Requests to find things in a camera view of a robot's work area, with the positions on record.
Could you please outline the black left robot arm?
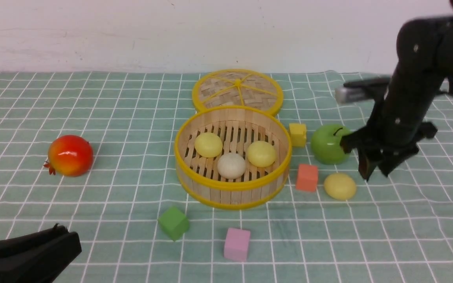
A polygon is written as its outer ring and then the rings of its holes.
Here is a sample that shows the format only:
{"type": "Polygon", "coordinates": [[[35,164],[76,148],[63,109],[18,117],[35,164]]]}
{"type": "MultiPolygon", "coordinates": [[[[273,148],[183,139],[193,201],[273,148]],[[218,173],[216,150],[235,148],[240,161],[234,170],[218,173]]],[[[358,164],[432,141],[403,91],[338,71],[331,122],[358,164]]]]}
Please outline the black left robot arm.
{"type": "Polygon", "coordinates": [[[0,240],[0,283],[52,283],[81,252],[78,233],[60,224],[0,240]]]}

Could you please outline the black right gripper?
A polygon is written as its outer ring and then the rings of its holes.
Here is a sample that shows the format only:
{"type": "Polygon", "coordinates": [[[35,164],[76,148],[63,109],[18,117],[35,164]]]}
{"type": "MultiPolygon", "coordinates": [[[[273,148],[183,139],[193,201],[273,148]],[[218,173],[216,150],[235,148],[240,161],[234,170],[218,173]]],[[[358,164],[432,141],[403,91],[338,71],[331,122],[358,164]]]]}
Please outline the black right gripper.
{"type": "Polygon", "coordinates": [[[377,168],[385,177],[418,153],[417,143],[437,132],[425,115],[438,92],[438,75],[397,70],[382,101],[374,102],[367,123],[343,136],[345,153],[358,151],[358,172],[368,182],[377,168]]]}

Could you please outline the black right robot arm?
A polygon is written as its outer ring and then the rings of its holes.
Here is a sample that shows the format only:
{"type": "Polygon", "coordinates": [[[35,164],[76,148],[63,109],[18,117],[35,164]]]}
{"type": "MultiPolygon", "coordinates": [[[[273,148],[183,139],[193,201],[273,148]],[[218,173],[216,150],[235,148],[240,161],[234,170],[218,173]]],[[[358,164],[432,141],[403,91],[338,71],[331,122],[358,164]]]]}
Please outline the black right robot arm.
{"type": "Polygon", "coordinates": [[[418,153],[419,141],[436,135],[435,125],[424,118],[436,96],[453,96],[453,16],[406,22],[396,50],[398,63],[391,77],[345,82],[335,89],[339,104],[375,102],[366,125],[340,142],[345,153],[358,151],[364,180],[376,168],[388,176],[418,153]]]}

